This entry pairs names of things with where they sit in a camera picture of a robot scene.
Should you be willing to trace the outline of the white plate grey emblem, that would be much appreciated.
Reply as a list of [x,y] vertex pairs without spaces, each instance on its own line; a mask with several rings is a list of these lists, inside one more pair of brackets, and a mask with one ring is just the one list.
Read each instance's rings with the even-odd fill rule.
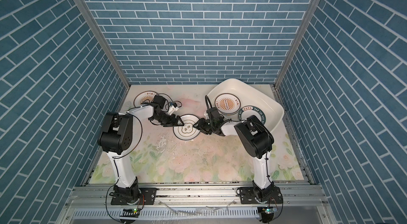
[[189,141],[196,138],[200,131],[194,127],[199,121],[199,118],[192,114],[186,114],[181,117],[184,126],[176,126],[173,128],[174,135],[183,141]]

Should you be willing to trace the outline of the orange sunburst plate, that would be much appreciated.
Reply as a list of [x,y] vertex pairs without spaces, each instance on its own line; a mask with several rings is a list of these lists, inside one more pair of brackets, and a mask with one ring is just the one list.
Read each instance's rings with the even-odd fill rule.
[[241,102],[235,95],[223,93],[215,98],[215,106],[221,113],[233,115],[240,110]]
[[151,103],[157,93],[155,91],[144,91],[138,94],[133,100],[133,106],[139,107],[143,103]]

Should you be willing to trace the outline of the green rim plate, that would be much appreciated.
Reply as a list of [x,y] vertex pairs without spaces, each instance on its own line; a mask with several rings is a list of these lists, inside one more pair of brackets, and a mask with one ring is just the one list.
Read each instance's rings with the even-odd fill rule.
[[238,119],[246,120],[252,115],[256,116],[262,124],[265,124],[266,122],[265,113],[260,108],[252,105],[242,107],[238,112]]

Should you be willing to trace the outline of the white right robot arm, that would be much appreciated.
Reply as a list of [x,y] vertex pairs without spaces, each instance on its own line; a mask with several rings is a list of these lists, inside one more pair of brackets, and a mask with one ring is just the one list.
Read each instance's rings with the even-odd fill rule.
[[207,135],[238,136],[246,152],[253,158],[254,186],[259,190],[273,186],[268,153],[272,150],[274,138],[256,116],[234,121],[226,119],[213,107],[208,109],[206,117],[199,119],[193,127]]

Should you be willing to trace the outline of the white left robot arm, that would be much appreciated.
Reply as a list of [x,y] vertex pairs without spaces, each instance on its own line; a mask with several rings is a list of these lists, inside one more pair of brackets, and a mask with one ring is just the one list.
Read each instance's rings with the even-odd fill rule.
[[131,188],[137,177],[134,174],[129,154],[135,150],[141,139],[133,142],[133,119],[156,120],[164,127],[184,126],[180,116],[167,114],[159,106],[143,105],[126,113],[109,112],[105,115],[98,145],[108,153],[117,179],[116,186],[121,190]]

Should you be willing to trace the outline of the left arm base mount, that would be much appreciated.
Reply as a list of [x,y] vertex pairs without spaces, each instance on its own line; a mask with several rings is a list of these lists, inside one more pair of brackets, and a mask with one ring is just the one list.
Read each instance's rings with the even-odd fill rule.
[[157,193],[157,188],[139,188],[138,181],[134,181],[129,188],[113,186],[111,205],[131,206],[131,205],[153,205]]

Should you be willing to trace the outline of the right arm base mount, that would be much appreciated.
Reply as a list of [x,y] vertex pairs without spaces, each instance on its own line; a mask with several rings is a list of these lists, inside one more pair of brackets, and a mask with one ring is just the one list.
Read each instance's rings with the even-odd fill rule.
[[280,188],[272,182],[265,189],[261,189],[253,182],[253,187],[240,187],[236,190],[242,204],[282,204],[284,202]]

